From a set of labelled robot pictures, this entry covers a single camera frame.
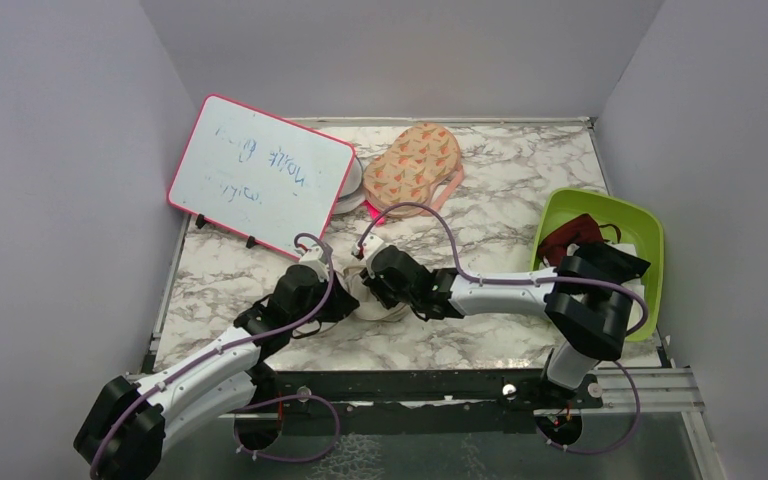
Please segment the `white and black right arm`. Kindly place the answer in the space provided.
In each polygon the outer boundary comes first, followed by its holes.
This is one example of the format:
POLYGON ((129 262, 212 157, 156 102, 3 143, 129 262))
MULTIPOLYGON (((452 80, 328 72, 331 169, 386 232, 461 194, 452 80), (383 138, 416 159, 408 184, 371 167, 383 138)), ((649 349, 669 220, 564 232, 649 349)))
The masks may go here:
POLYGON ((364 265, 363 284, 386 308, 404 304, 422 320, 481 314, 548 320, 563 342, 549 354, 536 384, 539 398, 552 407, 572 399, 598 364, 621 357, 627 336, 640 327, 630 322, 635 307, 648 318, 640 294, 579 256, 567 256, 557 267, 488 276, 459 265, 430 270, 388 243, 367 243, 353 254, 364 265))

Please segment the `white mesh laundry bag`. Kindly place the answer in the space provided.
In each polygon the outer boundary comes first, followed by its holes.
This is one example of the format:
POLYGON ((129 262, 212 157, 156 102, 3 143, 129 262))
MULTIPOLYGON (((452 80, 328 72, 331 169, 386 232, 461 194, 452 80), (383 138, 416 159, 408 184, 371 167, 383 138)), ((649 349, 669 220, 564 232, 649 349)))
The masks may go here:
POLYGON ((353 263, 342 270, 341 281, 346 291, 359 302, 354 311, 355 318, 368 322, 398 322, 410 313, 410 308, 398 303, 395 307, 384 307, 363 284, 360 273, 363 266, 353 263))

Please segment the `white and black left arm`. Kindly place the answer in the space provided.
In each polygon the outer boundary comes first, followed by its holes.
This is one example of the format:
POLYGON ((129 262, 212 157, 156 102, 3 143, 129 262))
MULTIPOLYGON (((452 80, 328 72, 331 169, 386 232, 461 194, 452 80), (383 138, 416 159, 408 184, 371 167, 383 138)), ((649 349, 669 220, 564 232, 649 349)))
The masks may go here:
POLYGON ((265 361, 313 321, 336 323, 357 307, 333 264, 308 253, 287 268, 207 346, 160 372, 118 376, 99 392, 74 441, 93 479, 146 479, 180 439, 221 413, 258 411, 273 401, 265 361))

